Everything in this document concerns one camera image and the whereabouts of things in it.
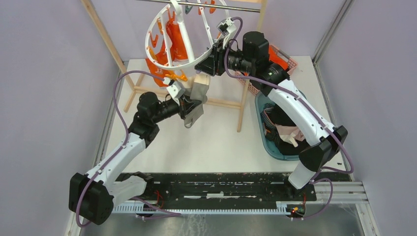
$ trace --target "pile of clothes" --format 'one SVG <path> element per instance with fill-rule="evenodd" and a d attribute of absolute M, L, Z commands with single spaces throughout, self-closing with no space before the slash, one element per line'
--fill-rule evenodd
<path fill-rule="evenodd" d="M 309 147 L 304 135 L 290 117 L 276 104 L 267 103 L 261 111 L 264 134 L 283 155 L 298 155 Z"/>

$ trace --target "wooden frame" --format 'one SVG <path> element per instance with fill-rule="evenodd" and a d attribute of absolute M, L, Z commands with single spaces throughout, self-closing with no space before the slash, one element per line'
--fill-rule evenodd
<path fill-rule="evenodd" d="M 93 4 L 91 3 L 91 0 L 80 0 L 80 1 L 83 4 L 84 8 L 86 9 L 87 13 L 89 14 L 91 20 L 94 22 L 95 27 L 97 28 L 98 32 L 100 33 L 101 37 L 103 38 L 104 43 L 106 44 L 107 48 L 109 49 L 113 59 L 115 60 L 117 66 L 119 67 L 120 71 L 122 73 L 125 73 L 127 71 L 126 66 L 124 66 L 123 61 L 121 60 L 120 55 L 117 52 L 117 49 L 116 49 L 115 45 L 113 44 L 113 42 L 112 42 L 109 34 L 107 33 L 103 23 L 101 22 L 100 18 L 98 17 L 97 12 L 95 11 Z M 262 30 L 262 24 L 263 24 L 264 17 L 265 17 L 265 10 L 266 10 L 266 6 L 267 6 L 267 1 L 268 0 L 256 0 L 255 1 L 255 2 L 261 2 L 261 4 L 262 4 L 261 12 L 260 12 L 260 15 L 259 15 L 258 24 L 257 24 L 257 28 L 256 28 L 257 31 Z M 133 102 L 136 94 L 138 94 L 138 93 L 144 93 L 146 91 L 152 91 L 159 96 L 165 96 L 167 94 L 166 91 L 162 91 L 162 90 L 159 90 L 159 89 L 141 87 L 141 83 L 142 83 L 142 80 L 143 80 L 144 76 L 145 76 L 144 74 L 141 74 L 139 76 L 139 79 L 136 82 L 136 84 L 133 83 L 132 78 L 129 75 L 127 75 L 125 77 L 127 83 L 129 84 L 130 88 L 132 89 L 132 92 L 129 96 L 129 100 L 127 101 L 127 103 L 126 103 L 126 105 L 123 109 L 125 112 L 127 112 L 129 110 L 130 105 L 132 105 L 132 102 Z M 245 103 L 246 103 L 246 95 L 247 95 L 248 87 L 249 87 L 249 80 L 246 80 L 245 86 L 243 88 L 242 99 L 240 100 L 240 102 L 209 98 L 207 103 L 206 103 L 208 105 L 213 105 L 213 106 L 239 109 L 238 132 L 240 132 L 241 129 L 242 129 L 243 112 L 244 112 L 244 107 L 245 107 Z"/>

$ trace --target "orange basket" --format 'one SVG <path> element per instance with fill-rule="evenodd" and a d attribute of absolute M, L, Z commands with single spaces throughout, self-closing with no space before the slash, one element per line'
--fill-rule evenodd
<path fill-rule="evenodd" d="M 283 51 L 281 51 L 281 50 L 279 50 L 279 48 L 278 47 L 276 47 L 276 46 L 274 46 L 274 45 L 270 45 L 271 47 L 272 47 L 272 50 L 274 51 L 274 53 L 276 54 L 276 55 L 278 55 L 279 57 L 281 57 L 281 58 L 285 58 L 285 59 L 287 59 L 288 61 L 287 61 L 287 64 L 288 64 L 288 68 L 290 69 L 289 71 L 288 71 L 288 74 L 289 75 L 292 75 L 292 73 L 294 72 L 294 70 L 297 68 L 297 66 L 298 66 L 298 63 L 294 60 L 294 59 L 292 59 L 289 55 L 287 55 L 285 52 L 283 52 Z M 235 72 L 235 75 L 241 75 L 241 73 L 240 72 Z M 246 80 L 245 79 L 238 79 L 239 80 L 239 82 L 244 86 L 245 85 L 245 82 L 246 82 Z M 249 84 L 249 88 L 248 88 L 248 91 L 249 92 L 251 92 L 253 95 L 257 95 L 258 93 L 259 93 L 259 90 L 257 89 L 257 88 L 255 88 L 255 87 L 253 87 L 253 85 L 252 84 Z"/>

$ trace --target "white table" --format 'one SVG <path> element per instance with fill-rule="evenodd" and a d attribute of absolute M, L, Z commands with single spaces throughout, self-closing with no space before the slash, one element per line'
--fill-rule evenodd
<path fill-rule="evenodd" d="M 293 57 L 299 64 L 291 76 L 308 101 L 329 120 L 325 101 L 310 56 Z M 130 60 L 129 70 L 148 71 L 144 59 Z M 138 74 L 131 75 L 136 82 Z M 149 76 L 145 86 L 156 86 Z M 226 74 L 211 79 L 209 97 L 240 101 L 243 86 Z M 123 83 L 119 98 L 122 108 L 131 89 Z M 139 96 L 135 97 L 128 113 L 122 115 L 129 125 L 136 112 Z M 205 105 L 202 115 L 192 128 L 187 129 L 179 116 L 160 122 L 159 134 L 151 145 L 133 159 L 124 172 L 145 173 L 218 173 L 218 172 L 292 172 L 298 161 L 279 161 L 267 154 L 261 140 L 255 97 L 248 92 L 243 115 L 243 126 L 236 132 L 239 110 Z M 112 124 L 106 154 L 124 138 L 123 125 L 116 116 Z M 338 153 L 327 166 L 345 170 Z"/>

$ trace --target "blue plastic tub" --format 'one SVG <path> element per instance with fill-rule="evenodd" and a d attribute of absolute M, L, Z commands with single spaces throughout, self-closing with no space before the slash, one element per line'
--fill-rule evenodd
<path fill-rule="evenodd" d="M 278 150 L 278 148 L 275 146 L 275 144 L 272 141 L 269 141 L 269 140 L 267 140 L 265 138 L 265 135 L 264 135 L 264 127 L 262 125 L 263 122 L 262 122 L 262 118 L 261 118 L 261 112 L 264 110 L 264 106 L 267 103 L 275 104 L 269 98 L 265 97 L 261 92 L 259 92 L 255 96 L 255 105 L 256 105 L 256 110 L 257 110 L 256 115 L 258 116 L 259 131 L 260 131 L 260 134 L 261 134 L 262 142 L 264 143 L 265 150 L 267 151 L 267 153 L 269 155 L 271 155 L 273 158 L 275 158 L 277 160 L 281 160 L 281 161 L 298 161 L 299 160 L 298 155 L 292 155 L 292 156 L 283 155 Z"/>

